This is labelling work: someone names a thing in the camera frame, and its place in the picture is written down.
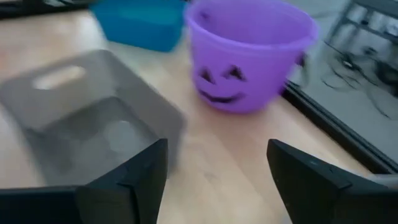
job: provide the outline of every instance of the blue bin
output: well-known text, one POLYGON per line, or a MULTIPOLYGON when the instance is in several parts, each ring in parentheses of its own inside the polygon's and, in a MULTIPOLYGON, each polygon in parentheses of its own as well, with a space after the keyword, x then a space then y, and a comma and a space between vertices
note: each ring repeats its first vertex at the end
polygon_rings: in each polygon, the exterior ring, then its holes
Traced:
POLYGON ((168 52, 181 37, 181 0, 102 0, 91 6, 110 41, 168 52))

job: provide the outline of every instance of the light wood surface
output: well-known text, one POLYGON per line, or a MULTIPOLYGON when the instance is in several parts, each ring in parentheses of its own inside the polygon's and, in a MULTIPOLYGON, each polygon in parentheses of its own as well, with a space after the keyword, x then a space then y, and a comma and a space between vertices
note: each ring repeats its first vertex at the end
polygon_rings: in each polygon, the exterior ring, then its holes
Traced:
MULTIPOLYGON (((178 169, 170 176, 160 224, 290 223, 266 159, 280 139, 344 169, 368 171, 283 98, 249 115, 201 102, 190 82, 187 41, 171 54, 108 44, 88 12, 0 22, 0 81, 92 49, 110 48, 186 116, 178 169)), ((0 187, 42 185, 4 110, 0 114, 0 187)))

